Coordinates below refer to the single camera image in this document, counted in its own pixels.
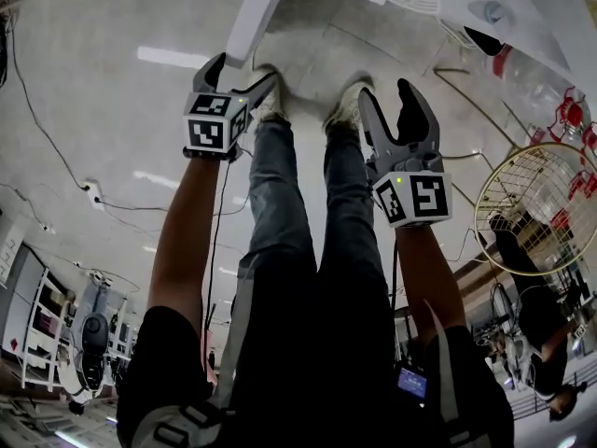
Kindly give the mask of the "person's left beige shoe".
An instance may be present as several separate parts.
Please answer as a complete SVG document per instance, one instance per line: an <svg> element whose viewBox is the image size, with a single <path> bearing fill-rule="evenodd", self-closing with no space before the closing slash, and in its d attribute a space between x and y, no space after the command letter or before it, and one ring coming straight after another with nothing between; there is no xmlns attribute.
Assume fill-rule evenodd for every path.
<svg viewBox="0 0 597 448"><path fill-rule="evenodd" d="M287 95L285 82L279 71L273 65L263 64L254 69L248 79L248 83L250 86L253 86L269 73L275 75L275 84L260 106L251 111L251 116L256 122L265 121L266 119L274 117L287 120L287 115L285 113L285 97Z"/></svg>

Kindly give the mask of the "person's black shirt torso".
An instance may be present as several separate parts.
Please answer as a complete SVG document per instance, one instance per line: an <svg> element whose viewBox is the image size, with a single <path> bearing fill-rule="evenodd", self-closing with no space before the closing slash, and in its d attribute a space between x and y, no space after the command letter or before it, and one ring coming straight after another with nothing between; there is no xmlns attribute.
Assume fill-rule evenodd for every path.
<svg viewBox="0 0 597 448"><path fill-rule="evenodd" d="M349 262L311 273L285 253L259 258L254 273L229 412L209 448L514 447L511 407L467 328L446 328L427 345L416 402L395 376L382 278ZM458 411L451 421L441 414L442 339ZM210 394L197 331L173 308L148 309L118 398L121 447L190 448L173 420L192 422Z"/></svg>

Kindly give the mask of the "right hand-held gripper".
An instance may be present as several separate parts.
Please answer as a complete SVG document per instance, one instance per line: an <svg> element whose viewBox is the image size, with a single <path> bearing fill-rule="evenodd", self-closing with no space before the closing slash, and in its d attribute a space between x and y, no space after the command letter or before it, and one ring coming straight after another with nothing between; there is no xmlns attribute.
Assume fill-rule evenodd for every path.
<svg viewBox="0 0 597 448"><path fill-rule="evenodd" d="M371 149L368 178L390 227L427 226L452 216L451 175L444 171L438 151L439 125L430 104L405 78L397 81L397 88L402 103L397 140L372 90L365 87L358 96Z"/></svg>

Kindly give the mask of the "person's left forearm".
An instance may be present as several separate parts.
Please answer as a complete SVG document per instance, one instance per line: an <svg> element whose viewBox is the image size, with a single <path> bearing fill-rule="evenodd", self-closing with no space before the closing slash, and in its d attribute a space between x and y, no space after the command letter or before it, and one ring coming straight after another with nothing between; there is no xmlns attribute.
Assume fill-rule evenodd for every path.
<svg viewBox="0 0 597 448"><path fill-rule="evenodd" d="M164 220L148 295L148 308L173 309L196 331L202 325L201 288L219 168L217 160L189 161Z"/></svg>

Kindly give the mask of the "white water dispenser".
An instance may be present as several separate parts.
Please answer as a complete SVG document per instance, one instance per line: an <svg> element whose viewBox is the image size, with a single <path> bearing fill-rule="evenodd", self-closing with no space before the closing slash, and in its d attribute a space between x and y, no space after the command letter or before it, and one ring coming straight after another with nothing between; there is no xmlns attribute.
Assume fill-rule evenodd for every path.
<svg viewBox="0 0 597 448"><path fill-rule="evenodd" d="M547 13L535 0L367 0L468 27L525 52L554 71L569 72ZM243 0L226 52L241 66L259 43L280 0Z"/></svg>

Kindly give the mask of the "person's right forearm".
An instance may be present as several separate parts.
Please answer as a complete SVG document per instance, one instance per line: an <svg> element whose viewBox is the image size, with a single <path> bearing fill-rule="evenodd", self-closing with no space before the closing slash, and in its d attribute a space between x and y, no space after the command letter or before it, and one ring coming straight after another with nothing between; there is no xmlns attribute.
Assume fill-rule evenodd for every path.
<svg viewBox="0 0 597 448"><path fill-rule="evenodd" d="M396 246L406 297L420 342L437 335L434 320L446 329L465 325L460 290L429 226L396 229Z"/></svg>

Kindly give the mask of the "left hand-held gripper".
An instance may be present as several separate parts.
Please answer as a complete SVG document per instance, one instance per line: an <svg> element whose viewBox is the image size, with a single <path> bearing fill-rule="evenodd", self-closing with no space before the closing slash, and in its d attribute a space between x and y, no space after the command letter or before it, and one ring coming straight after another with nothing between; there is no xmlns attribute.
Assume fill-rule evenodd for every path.
<svg viewBox="0 0 597 448"><path fill-rule="evenodd" d="M217 84L227 54L217 54L192 80L184 110L186 158L236 161L242 155L239 137L250 124L250 110L259 107L276 86L278 76L269 72L248 89L218 92Z"/></svg>

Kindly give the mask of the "person's right beige shoe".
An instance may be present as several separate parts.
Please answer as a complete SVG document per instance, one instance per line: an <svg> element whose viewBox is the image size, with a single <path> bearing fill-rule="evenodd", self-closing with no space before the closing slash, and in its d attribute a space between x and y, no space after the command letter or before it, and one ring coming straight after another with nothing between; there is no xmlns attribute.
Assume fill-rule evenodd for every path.
<svg viewBox="0 0 597 448"><path fill-rule="evenodd" d="M323 124L326 136L330 136L336 130L346 130L351 133L359 132L361 117L358 99L362 90L374 90L372 80L369 77L359 78L344 89Z"/></svg>

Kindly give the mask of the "person's left leg in jeans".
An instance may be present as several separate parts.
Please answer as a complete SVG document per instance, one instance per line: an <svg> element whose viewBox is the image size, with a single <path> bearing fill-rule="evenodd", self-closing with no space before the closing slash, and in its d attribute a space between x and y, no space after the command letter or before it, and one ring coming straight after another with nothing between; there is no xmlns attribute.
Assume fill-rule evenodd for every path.
<svg viewBox="0 0 597 448"><path fill-rule="evenodd" d="M325 298L299 189L294 134L279 114L257 125L249 202L254 228L239 264L238 281L253 281L256 293L269 302L305 312L321 310Z"/></svg>

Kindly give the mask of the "small white drawer box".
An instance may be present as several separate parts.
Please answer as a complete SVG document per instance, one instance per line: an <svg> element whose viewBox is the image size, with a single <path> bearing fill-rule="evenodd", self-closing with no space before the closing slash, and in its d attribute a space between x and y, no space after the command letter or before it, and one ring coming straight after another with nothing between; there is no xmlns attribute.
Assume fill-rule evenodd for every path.
<svg viewBox="0 0 597 448"><path fill-rule="evenodd" d="M0 285L5 285L23 239L21 227L7 215L0 216Z"/></svg>

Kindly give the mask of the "white power strip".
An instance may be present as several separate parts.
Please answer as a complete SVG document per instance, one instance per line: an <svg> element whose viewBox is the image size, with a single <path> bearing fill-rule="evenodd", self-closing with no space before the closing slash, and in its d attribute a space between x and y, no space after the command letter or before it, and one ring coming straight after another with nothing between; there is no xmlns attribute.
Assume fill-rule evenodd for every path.
<svg viewBox="0 0 597 448"><path fill-rule="evenodd" d="M104 196L101 192L99 182L93 179L85 179L82 188L90 199L91 206L100 211L105 211Z"/></svg>

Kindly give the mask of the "person's leg in jeans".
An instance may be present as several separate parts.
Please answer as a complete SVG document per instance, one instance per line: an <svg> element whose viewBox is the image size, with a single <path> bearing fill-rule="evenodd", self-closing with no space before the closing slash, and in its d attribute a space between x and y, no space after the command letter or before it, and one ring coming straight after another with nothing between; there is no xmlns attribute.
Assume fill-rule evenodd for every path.
<svg viewBox="0 0 597 448"><path fill-rule="evenodd" d="M269 302L305 312L321 310L325 298L299 189L294 134L279 114L257 125L249 202L254 228L239 264L238 281L253 281L256 293Z"/></svg>
<svg viewBox="0 0 597 448"><path fill-rule="evenodd" d="M387 303L388 286L374 231L374 203L358 131L326 130L326 235L319 273L361 298Z"/></svg>

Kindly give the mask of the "person's beige shoe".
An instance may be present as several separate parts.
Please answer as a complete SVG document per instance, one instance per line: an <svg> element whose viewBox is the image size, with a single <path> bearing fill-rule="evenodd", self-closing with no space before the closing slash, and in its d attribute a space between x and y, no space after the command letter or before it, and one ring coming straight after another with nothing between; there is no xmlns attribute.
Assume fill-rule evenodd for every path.
<svg viewBox="0 0 597 448"><path fill-rule="evenodd" d="M287 115L285 113L285 97L287 95L285 82L279 71L273 65L263 64L254 69L248 79L248 83L250 86L253 86L269 73L275 75L275 84L260 106L251 111L251 116L256 122L265 121L266 119L274 117L287 120Z"/></svg>
<svg viewBox="0 0 597 448"><path fill-rule="evenodd" d="M361 117L358 99L362 90L374 90L372 80L369 77L359 78L344 89L323 124L326 136L330 136L336 130L346 130L351 133L359 132Z"/></svg>

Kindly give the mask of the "person's right leg in jeans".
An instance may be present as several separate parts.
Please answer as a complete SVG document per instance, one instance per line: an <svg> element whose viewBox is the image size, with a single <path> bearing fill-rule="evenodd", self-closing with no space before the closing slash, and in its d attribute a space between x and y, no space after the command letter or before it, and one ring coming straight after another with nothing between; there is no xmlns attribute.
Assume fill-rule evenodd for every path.
<svg viewBox="0 0 597 448"><path fill-rule="evenodd" d="M358 131L326 130L326 235L319 273L361 298L387 303L388 286L374 231L374 203Z"/></svg>

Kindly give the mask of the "black device with blue screen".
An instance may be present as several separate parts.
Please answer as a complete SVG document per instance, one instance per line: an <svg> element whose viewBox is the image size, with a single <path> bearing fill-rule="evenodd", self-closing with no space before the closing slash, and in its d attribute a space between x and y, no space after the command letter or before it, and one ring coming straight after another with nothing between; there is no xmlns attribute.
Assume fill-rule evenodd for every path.
<svg viewBox="0 0 597 448"><path fill-rule="evenodd" d="M427 379L412 368L401 367L398 371L397 386L410 396L423 400L426 393Z"/></svg>

